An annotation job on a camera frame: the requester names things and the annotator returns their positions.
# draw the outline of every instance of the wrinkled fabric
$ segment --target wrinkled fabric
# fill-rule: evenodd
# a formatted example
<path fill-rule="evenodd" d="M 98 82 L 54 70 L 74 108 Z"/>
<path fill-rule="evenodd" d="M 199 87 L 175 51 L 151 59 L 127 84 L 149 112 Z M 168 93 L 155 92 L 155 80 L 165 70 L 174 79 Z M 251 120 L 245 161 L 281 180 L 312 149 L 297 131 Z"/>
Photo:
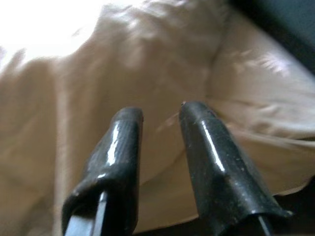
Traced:
<path fill-rule="evenodd" d="M 145 116 L 137 232 L 197 216 L 183 101 L 208 102 L 273 193 L 314 174 L 314 78 L 244 17 L 227 21 L 224 1 L 1 4 L 0 235 L 60 235 L 64 199 L 125 106 Z"/>

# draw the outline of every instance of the glossy black surface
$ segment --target glossy black surface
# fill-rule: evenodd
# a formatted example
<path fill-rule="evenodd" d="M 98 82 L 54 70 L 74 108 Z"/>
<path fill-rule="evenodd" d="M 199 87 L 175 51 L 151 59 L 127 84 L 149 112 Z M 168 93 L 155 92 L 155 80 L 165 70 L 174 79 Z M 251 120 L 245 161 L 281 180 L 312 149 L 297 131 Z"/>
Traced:
<path fill-rule="evenodd" d="M 199 217 L 213 235 L 253 215 L 291 216 L 277 204 L 250 159 L 205 104 L 183 104 L 180 123 Z"/>
<path fill-rule="evenodd" d="M 137 223 L 142 122 L 142 111 L 137 108 L 124 108 L 115 114 L 87 162 L 82 181 L 63 206 L 63 233 L 77 209 L 95 208 L 96 213 L 104 192 L 107 233 L 132 234 Z"/>

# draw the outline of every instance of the beige fabric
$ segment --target beige fabric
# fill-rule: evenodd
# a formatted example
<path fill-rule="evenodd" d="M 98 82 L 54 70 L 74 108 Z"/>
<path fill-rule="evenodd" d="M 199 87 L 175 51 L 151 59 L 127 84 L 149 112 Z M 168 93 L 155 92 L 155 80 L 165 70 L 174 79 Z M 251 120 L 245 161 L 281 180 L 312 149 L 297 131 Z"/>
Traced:
<path fill-rule="evenodd" d="M 63 200 L 129 105 L 145 115 L 137 231 L 197 216 L 177 122 L 184 100 L 207 100 L 274 193 L 314 174 L 313 76 L 240 15 L 226 25 L 223 1 L 0 9 L 1 236 L 51 235 L 53 223 L 60 233 Z"/>

